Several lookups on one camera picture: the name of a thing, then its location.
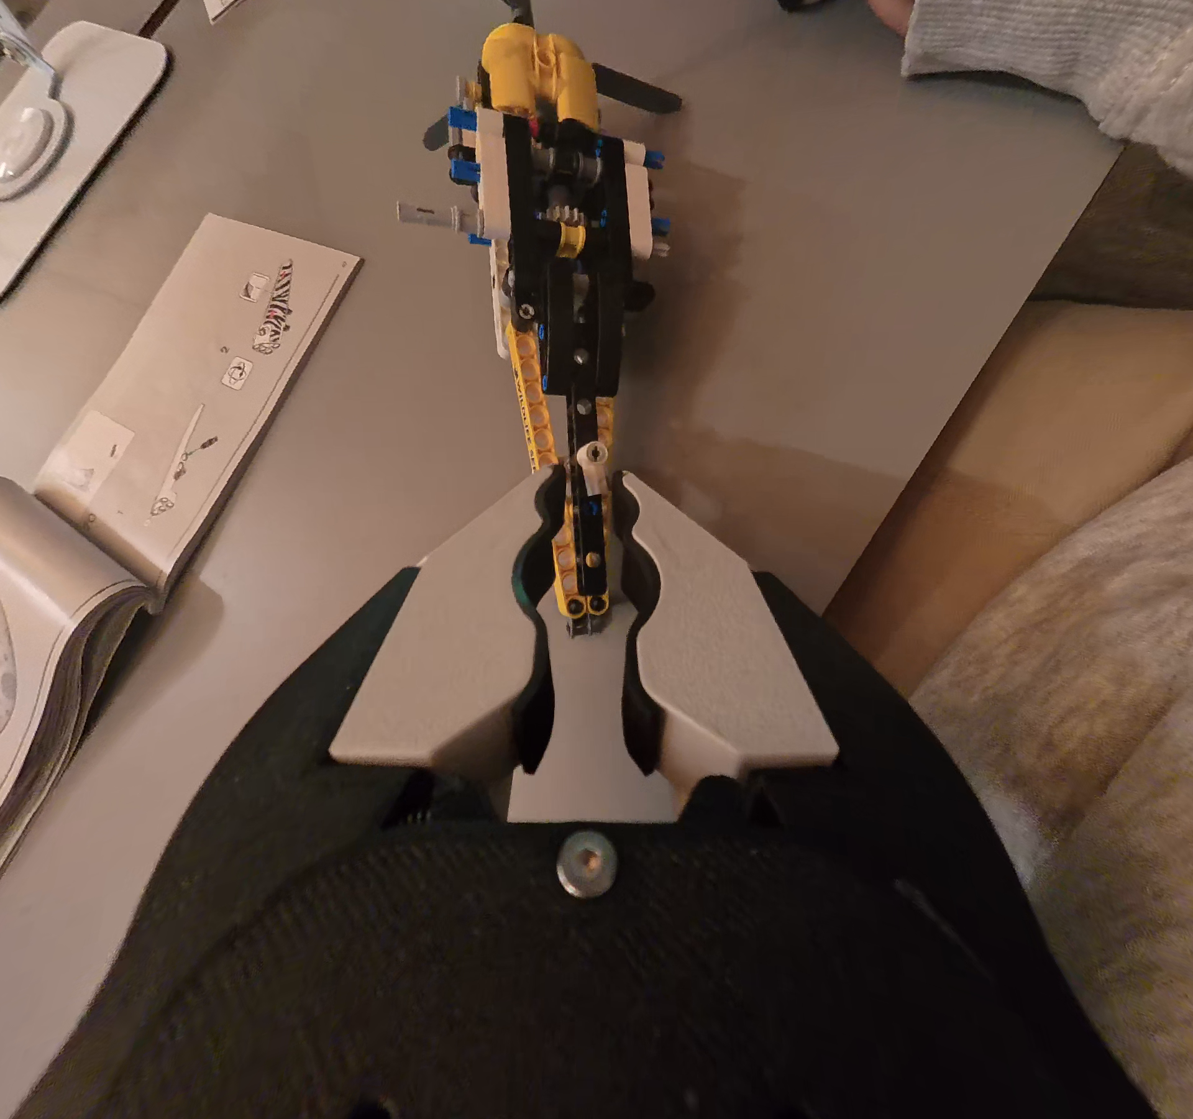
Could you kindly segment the yellow black lego helicopter model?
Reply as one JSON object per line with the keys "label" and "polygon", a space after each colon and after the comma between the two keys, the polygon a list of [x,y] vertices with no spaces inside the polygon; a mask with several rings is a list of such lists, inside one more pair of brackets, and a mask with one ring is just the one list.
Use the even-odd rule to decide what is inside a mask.
{"label": "yellow black lego helicopter model", "polygon": [[424,135],[476,207],[398,206],[403,223],[486,248],[499,354],[509,362],[532,472],[565,468],[563,522],[552,541],[556,597],[572,637],[598,633],[610,609],[611,450],[628,318],[654,300],[636,269],[668,254],[651,175],[664,155],[607,134],[601,100],[655,117],[681,99],[591,63],[541,33],[531,0],[500,0],[474,79]]}

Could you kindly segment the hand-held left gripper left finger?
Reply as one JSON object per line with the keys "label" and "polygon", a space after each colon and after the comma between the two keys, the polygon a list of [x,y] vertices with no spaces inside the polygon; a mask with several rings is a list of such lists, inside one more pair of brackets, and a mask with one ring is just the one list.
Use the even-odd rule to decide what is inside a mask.
{"label": "hand-held left gripper left finger", "polygon": [[566,476],[547,468],[434,549],[331,745],[341,765],[535,774],[556,716],[540,605]]}

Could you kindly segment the white screen stand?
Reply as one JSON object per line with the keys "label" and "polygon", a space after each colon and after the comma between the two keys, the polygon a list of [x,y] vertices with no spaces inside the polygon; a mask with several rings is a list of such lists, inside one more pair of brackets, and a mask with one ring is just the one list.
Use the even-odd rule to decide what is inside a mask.
{"label": "white screen stand", "polygon": [[167,75],[166,48],[91,23],[43,47],[2,11],[22,75],[2,106],[2,295],[22,279]]}

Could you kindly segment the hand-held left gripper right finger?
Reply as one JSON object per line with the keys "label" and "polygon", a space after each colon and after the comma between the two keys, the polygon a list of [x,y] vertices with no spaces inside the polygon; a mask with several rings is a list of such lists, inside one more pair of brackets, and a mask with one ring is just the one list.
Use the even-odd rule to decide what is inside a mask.
{"label": "hand-held left gripper right finger", "polygon": [[623,736],[638,770],[696,787],[831,767],[840,745],[747,562],[629,473],[619,541],[634,607]]}

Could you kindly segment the open lego instruction booklet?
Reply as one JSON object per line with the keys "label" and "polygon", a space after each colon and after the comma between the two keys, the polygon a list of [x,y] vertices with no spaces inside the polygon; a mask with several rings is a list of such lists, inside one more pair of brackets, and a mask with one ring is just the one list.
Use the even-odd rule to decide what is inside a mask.
{"label": "open lego instruction booklet", "polygon": [[38,473],[2,494],[2,865],[163,611],[362,259],[207,216]]}

